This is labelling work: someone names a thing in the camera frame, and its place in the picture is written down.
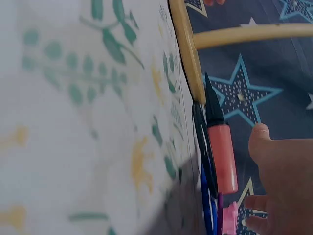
dark blue fabric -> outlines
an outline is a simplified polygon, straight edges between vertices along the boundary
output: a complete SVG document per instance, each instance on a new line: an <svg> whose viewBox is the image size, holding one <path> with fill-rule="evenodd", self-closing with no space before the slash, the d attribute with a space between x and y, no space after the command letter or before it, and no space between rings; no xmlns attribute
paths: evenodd
<svg viewBox="0 0 313 235"><path fill-rule="evenodd" d="M224 5L215 4L207 7L205 17L187 8L194 33L221 28L239 27L248 24L251 17L257 24L275 23L311 23L313 0L226 0ZM232 105L242 110L248 107L246 115L233 113L227 116L230 124L235 162L238 176L238 193L224 197L224 205L233 201L240 202L250 194L265 194L261 185L258 167L248 152L248 139L258 112L259 120L270 129L272 139L313 138L313 110L306 110L311 103L308 93L313 94L313 41L312 38L288 38L270 41L259 41L236 44L223 47L208 48L199 51L199 58L203 74L208 73L212 85L220 96L220 105L227 116ZM246 73L240 74L239 68ZM267 97L250 108L252 102L239 102L236 90L234 94L226 94L225 88L236 89L233 76L239 75L243 84L253 87L262 87L263 98L273 91L275 95ZM251 98L251 92L240 87L245 101ZM245 210L240 203L237 234L254 235L245 227L243 220L251 214L260 214L258 211Z"/></svg>

star print fabric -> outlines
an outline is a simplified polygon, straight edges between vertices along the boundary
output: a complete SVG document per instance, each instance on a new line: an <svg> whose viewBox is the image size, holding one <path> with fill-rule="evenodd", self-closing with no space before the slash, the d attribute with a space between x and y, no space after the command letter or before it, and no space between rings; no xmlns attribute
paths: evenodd
<svg viewBox="0 0 313 235"><path fill-rule="evenodd" d="M201 9L202 6L201 6L201 1L200 0L185 0L185 3L188 3L198 9Z"/></svg>
<svg viewBox="0 0 313 235"><path fill-rule="evenodd" d="M227 0L206 11L208 18L203 18L188 9L193 32L313 23L313 0ZM248 195L266 192L248 152L249 136L255 123L262 122L274 140L313 138L313 40L266 40L203 49L198 54L232 135L238 192L225 195L224 206L234 201L239 206L237 235L255 235L245 219L266 214L245 209L243 201Z"/></svg>
<svg viewBox="0 0 313 235"><path fill-rule="evenodd" d="M233 84L223 84L213 82L213 87L225 95L221 105L224 116L231 114L235 110L242 112L251 122L257 123L257 116L253 107L253 102L266 96L268 92L248 89L242 68L237 72Z"/></svg>

pink marker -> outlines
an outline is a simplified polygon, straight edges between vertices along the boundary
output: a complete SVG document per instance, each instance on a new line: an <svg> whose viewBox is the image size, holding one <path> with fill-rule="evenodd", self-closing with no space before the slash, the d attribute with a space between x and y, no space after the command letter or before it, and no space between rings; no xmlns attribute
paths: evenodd
<svg viewBox="0 0 313 235"><path fill-rule="evenodd" d="M223 234L235 235L237 227L238 205L233 202L223 209Z"/></svg>
<svg viewBox="0 0 313 235"><path fill-rule="evenodd" d="M230 128L225 122L219 100L205 73L206 124L215 163L218 192L235 193L238 190L236 165Z"/></svg>

hand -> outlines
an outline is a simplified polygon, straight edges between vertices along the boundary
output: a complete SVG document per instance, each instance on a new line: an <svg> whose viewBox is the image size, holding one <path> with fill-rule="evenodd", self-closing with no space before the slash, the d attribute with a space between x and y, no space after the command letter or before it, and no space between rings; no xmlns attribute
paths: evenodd
<svg viewBox="0 0 313 235"><path fill-rule="evenodd" d="M249 196L244 205L268 217L252 216L246 225L260 235L313 234L313 139L273 141L258 124L249 152L267 195Z"/></svg>
<svg viewBox="0 0 313 235"><path fill-rule="evenodd" d="M216 0L216 2L219 5L223 5L225 3L226 0ZM208 6L213 6L214 5L215 0L204 0L204 4L208 5Z"/></svg>

finger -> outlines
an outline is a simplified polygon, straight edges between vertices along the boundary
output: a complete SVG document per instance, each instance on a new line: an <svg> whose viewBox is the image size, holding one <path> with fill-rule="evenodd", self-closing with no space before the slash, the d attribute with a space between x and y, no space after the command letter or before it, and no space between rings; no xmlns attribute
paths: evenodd
<svg viewBox="0 0 313 235"><path fill-rule="evenodd" d="M213 6L214 5L214 0L204 0L204 4L208 6Z"/></svg>
<svg viewBox="0 0 313 235"><path fill-rule="evenodd" d="M249 153L256 164L259 163L259 160L263 157L263 153L266 152L269 141L268 127L262 123L256 124L249 139Z"/></svg>
<svg viewBox="0 0 313 235"><path fill-rule="evenodd" d="M226 0L216 0L216 2L219 4L219 5L223 5L225 3Z"/></svg>
<svg viewBox="0 0 313 235"><path fill-rule="evenodd" d="M262 212L267 211L268 196L267 195L251 195L244 201L244 206L249 209L258 210Z"/></svg>
<svg viewBox="0 0 313 235"><path fill-rule="evenodd" d="M246 226L260 235L266 235L268 230L268 221L266 218L251 216L246 219Z"/></svg>

